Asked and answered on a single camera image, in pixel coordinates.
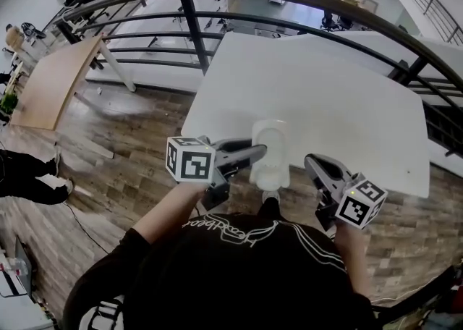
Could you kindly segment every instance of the white tabletop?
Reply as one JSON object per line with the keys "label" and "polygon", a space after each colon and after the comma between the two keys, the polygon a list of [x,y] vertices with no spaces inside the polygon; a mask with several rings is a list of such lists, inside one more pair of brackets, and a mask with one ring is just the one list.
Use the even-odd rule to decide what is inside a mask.
{"label": "white tabletop", "polygon": [[250,138],[261,119],[288,123],[294,166],[303,167],[308,153],[321,153],[381,187],[428,197],[428,134],[416,93],[342,59],[227,33],[182,135]]}

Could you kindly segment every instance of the white stripe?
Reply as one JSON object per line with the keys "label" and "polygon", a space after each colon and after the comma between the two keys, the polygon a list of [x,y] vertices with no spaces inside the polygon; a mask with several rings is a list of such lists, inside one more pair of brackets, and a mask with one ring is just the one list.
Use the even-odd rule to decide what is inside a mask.
{"label": "white stripe", "polygon": [[318,254],[322,255],[323,257],[326,257],[326,256],[328,255],[329,257],[332,257],[333,259],[336,259],[337,261],[339,261],[340,263],[342,263],[342,264],[344,265],[344,262],[342,261],[342,259],[341,259],[341,257],[340,257],[339,255],[337,255],[337,254],[335,254],[335,253],[327,252],[326,250],[322,249],[322,248],[320,247],[320,245],[318,245],[315,241],[313,241],[313,240],[310,238],[310,236],[304,231],[304,229],[303,229],[301,226],[299,226],[299,225],[297,225],[297,224],[294,224],[294,226],[300,231],[300,233],[302,234],[302,236],[306,237],[305,241],[307,242],[307,244],[309,244],[313,249],[315,249],[315,251],[317,251],[317,248],[318,248],[319,250],[321,250],[321,252],[320,252],[320,251],[317,251]]}
{"label": "white stripe", "polygon": [[300,235],[299,231],[298,231],[294,226],[292,226],[291,224],[290,224],[290,226],[291,226],[292,228],[294,228],[294,230],[296,231],[297,238],[299,239],[301,245],[303,246],[304,249],[306,249],[306,251],[312,256],[313,259],[315,259],[317,262],[319,262],[319,264],[333,266],[333,267],[337,268],[338,270],[340,270],[340,271],[342,271],[342,272],[344,272],[344,273],[346,274],[346,270],[345,270],[344,268],[341,268],[341,267],[337,266],[335,263],[333,263],[333,262],[322,262],[322,261],[320,261],[319,259],[317,259],[317,257],[315,257],[315,256],[312,254],[312,252],[311,252],[309,249],[307,249],[307,246],[306,246],[306,245],[304,244],[304,242],[301,240],[301,237],[300,237],[301,235]]}

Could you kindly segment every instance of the wrist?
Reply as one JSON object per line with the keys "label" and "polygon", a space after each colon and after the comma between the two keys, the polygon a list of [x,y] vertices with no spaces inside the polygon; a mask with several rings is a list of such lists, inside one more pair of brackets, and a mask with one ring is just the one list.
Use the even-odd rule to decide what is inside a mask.
{"label": "wrist", "polygon": [[346,223],[336,224],[336,236],[334,243],[343,248],[354,251],[363,251],[364,240],[361,229]]}
{"label": "wrist", "polygon": [[209,184],[203,182],[181,182],[177,185],[184,195],[197,199],[196,201],[203,197],[208,187]]}

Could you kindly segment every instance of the wood-pattern floor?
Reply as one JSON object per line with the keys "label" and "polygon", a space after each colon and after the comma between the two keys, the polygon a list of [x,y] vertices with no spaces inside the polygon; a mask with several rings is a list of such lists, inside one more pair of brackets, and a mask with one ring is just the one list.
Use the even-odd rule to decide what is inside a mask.
{"label": "wood-pattern floor", "polygon": [[[88,233],[111,250],[143,214],[175,185],[164,169],[166,137],[178,135],[193,97],[156,90],[129,93],[123,86],[89,85],[85,102],[73,98],[64,117],[88,138],[112,149],[114,159],[98,156],[59,139],[61,175],[76,188],[67,203]],[[54,144],[43,133],[5,127],[6,148],[43,160]],[[260,192],[243,172],[232,182],[230,200],[221,211],[256,213]],[[292,169],[291,187],[281,191],[285,218],[318,227],[316,190],[300,169]],[[365,231],[371,299],[394,298],[426,284],[463,250],[463,181],[432,167],[430,197],[420,199],[393,192],[377,219]],[[0,199],[1,244],[14,251],[14,235],[28,244],[38,262],[38,289],[51,311],[61,317],[64,301],[77,278],[104,256],[79,228],[64,204],[45,206],[18,198]]]}

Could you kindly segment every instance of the desk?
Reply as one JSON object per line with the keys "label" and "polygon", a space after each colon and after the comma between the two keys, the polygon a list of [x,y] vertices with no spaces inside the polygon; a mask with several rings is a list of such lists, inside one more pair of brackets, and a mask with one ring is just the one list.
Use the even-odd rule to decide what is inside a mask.
{"label": "desk", "polygon": [[101,41],[101,36],[85,39],[43,57],[38,62],[19,97],[19,107],[14,110],[10,123],[60,132],[92,151],[112,158],[114,154],[111,151],[86,140],[74,130],[69,131],[64,126],[58,126],[67,104],[75,93],[77,83],[83,80],[90,68],[90,62],[98,52],[103,54],[129,90],[135,91],[135,85],[125,76],[122,68]]}
{"label": "desk", "polygon": [[[0,248],[0,263],[6,262]],[[29,298],[19,278],[3,272],[0,272],[0,329],[53,329],[53,321]]]}
{"label": "desk", "polygon": [[321,153],[381,187],[428,196],[428,134],[418,95],[335,56],[227,33],[182,135],[250,138],[261,119],[288,123],[294,166],[303,167],[308,153]]}

